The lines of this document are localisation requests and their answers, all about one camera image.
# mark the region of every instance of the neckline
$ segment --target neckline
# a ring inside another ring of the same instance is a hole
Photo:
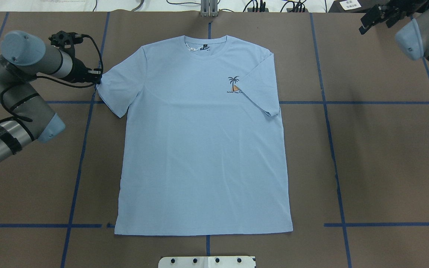
[[[194,58],[194,59],[198,59],[198,60],[211,60],[211,59],[219,57],[220,55],[222,55],[226,51],[226,49],[229,47],[229,45],[231,43],[231,38],[229,35],[225,35],[223,37],[215,38],[215,39],[198,39],[198,38],[193,38],[193,37],[189,37],[186,35],[182,35],[182,36],[180,36],[179,41],[180,41],[180,48],[189,57]],[[218,52],[216,52],[213,55],[200,56],[198,54],[195,54],[195,53],[192,53],[191,51],[189,51],[189,49],[186,47],[186,42],[193,43],[193,44],[200,44],[200,45],[224,43],[224,46]]]

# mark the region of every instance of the black tape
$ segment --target black tape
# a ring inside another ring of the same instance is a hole
[[[13,137],[11,133],[7,132],[4,127],[0,126],[0,139],[7,145],[11,150],[12,154],[16,154],[19,151],[22,151],[22,146],[19,143],[18,139]]]

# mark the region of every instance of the metal bracket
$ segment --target metal bracket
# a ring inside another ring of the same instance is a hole
[[[254,256],[163,257],[158,268],[255,268]]]
[[[201,0],[201,17],[218,17],[218,0]]]

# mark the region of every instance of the white mounting plate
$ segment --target white mounting plate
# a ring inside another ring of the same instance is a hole
[[[163,257],[158,268],[256,268],[255,260],[254,256]]]

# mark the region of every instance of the printed logo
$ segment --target printed logo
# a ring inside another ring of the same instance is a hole
[[[231,84],[231,90],[227,91],[227,93],[242,93],[242,91],[235,85],[236,82],[239,81],[239,76],[228,77],[229,83]]]

